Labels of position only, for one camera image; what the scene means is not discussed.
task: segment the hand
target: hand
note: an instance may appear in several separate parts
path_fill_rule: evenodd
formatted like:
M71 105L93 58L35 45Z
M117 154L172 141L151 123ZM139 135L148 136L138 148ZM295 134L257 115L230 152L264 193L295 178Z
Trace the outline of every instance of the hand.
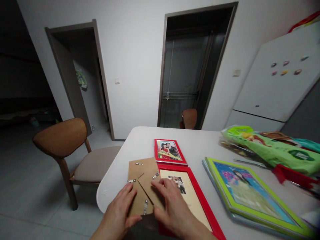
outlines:
M207 227L190 211L184 201L177 184L173 180L160 179L151 184L161 193L166 201L165 212L154 206L154 216L167 229L185 240L216 239Z
M126 235L129 228L142 220L142 217L138 215L127 217L129 206L137 194L137 190L132 191L132 188L133 183L127 183L109 204L91 240L120 240Z

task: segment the chair leg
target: chair leg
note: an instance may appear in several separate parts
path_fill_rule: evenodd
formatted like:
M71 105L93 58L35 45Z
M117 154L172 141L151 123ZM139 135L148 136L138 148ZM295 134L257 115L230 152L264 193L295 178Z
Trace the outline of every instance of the chair leg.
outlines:
M69 173L67 163L64 159L59 159L59 161L57 162L59 164L59 167L62 173L64 184L66 185L66 188L67 188L72 210L73 211L77 210L78 202L77 202L76 194L74 192L73 184L70 182L70 173Z

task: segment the doorway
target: doorway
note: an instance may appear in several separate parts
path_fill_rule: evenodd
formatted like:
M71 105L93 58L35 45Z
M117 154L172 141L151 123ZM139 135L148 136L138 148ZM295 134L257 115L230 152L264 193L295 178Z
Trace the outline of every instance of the doorway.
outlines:
M112 118L96 20L45 28L74 117L82 118L88 135Z
M201 129L238 2L165 15L158 127L180 128L194 108Z

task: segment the red frame border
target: red frame border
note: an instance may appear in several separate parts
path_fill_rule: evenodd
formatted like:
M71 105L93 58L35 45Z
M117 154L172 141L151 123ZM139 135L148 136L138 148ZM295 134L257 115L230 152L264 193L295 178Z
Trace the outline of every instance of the red frame border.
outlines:
M176 145L176 148L180 154L180 157L181 157L181 160L182 161L179 161L179 160L172 160L172 159L165 159L166 161L164 161L164 159L162 158L158 158L158 144L157 144L157 141L167 141L167 142L174 142L174 144ZM178 165L178 166L184 166L184 167L187 167L188 166L188 163L186 162L186 159L184 158L181 150L180 150L180 147L177 143L176 140L169 140L169 139L154 139L154 157L156 159L156 162L158 164L170 164L170 165Z
M226 240L226 237L223 234L223 231L220 228L220 225L216 219L216 217L214 216L206 197L204 196L195 176L193 175L193 172L191 170L191 168L189 167L182 167L182 166L171 166L171 165L164 165L164 164L158 164L158 168L159 171L160 169L162 170L170 170L170 171L176 171L176 172L187 172L188 176L190 178L190 181L192 183L192 186L197 194L197 197L200 201L200 204L203 208L203 211L208 219L208 222L210 224L210 227L212 229L212 234L218 239L218 240Z

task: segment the wooden chair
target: wooden chair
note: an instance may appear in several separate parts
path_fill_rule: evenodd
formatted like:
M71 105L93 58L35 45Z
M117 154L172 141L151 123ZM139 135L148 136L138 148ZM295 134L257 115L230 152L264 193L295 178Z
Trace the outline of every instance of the wooden chair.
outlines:
M91 151L86 124L81 118L69 119L48 127L37 133L32 141L59 164L73 210L78 209L73 185L97 186L121 148L107 147ZM88 154L70 174L64 158L71 155L83 143Z
M193 129L197 123L198 113L194 108L186 109L181 113L182 121L180 122L181 129Z

